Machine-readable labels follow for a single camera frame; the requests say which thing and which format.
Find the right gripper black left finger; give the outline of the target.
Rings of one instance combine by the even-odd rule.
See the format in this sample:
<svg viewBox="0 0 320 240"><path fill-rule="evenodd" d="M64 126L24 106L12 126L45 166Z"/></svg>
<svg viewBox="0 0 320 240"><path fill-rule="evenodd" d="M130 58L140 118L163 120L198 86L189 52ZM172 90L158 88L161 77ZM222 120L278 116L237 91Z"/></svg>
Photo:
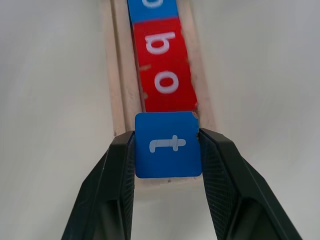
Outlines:
<svg viewBox="0 0 320 240"><path fill-rule="evenodd" d="M135 133L114 138L83 181L61 240L131 240Z"/></svg>

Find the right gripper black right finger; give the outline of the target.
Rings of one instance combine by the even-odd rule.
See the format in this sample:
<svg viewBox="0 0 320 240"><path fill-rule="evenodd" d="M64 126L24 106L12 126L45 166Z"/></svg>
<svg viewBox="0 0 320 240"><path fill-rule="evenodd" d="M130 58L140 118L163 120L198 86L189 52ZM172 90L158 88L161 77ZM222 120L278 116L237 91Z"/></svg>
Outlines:
<svg viewBox="0 0 320 240"><path fill-rule="evenodd" d="M217 240L303 240L267 181L230 139L201 128L198 140Z"/></svg>

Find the blue letter tile t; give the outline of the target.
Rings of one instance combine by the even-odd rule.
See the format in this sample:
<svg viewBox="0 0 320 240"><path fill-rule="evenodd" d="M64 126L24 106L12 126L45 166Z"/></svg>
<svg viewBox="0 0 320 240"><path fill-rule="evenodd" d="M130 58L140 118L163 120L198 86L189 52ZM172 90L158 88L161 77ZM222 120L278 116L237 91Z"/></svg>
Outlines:
<svg viewBox="0 0 320 240"><path fill-rule="evenodd" d="M192 111L141 112L135 117L135 174L140 179L202 174L199 120Z"/></svg>

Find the red letter tile o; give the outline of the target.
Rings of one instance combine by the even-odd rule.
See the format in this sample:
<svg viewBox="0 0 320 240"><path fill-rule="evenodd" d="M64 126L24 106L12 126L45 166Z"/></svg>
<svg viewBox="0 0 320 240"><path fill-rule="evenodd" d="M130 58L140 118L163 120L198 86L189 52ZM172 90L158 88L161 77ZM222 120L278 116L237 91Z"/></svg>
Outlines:
<svg viewBox="0 0 320 240"><path fill-rule="evenodd" d="M139 71L146 112L194 111L198 100L188 63L157 63Z"/></svg>

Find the red letter tile b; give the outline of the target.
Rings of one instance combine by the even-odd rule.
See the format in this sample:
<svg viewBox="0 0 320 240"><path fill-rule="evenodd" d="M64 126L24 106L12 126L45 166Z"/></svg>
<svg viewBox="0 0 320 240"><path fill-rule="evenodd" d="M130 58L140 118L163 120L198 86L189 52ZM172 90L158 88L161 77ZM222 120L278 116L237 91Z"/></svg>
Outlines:
<svg viewBox="0 0 320 240"><path fill-rule="evenodd" d="M188 50L178 17L148 20L133 24L137 71L160 63L188 63Z"/></svg>

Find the wooden letter tray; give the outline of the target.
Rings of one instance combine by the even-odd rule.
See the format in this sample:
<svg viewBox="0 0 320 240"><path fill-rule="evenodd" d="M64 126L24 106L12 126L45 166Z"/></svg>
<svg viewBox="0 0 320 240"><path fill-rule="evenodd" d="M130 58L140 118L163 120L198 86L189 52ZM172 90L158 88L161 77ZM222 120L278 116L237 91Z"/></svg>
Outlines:
<svg viewBox="0 0 320 240"><path fill-rule="evenodd" d="M203 64L200 41L192 15L190 0L177 0L182 34L186 40L191 81L198 105L196 113L201 127L216 129L214 111ZM132 42L127 0L101 0L105 39L106 66L109 83L114 140L101 159L101 183L119 194L139 189L158 188L172 184L203 182L206 191L213 186L209 174L202 177L138 180L134 176L134 116L142 108L138 75Z"/></svg>

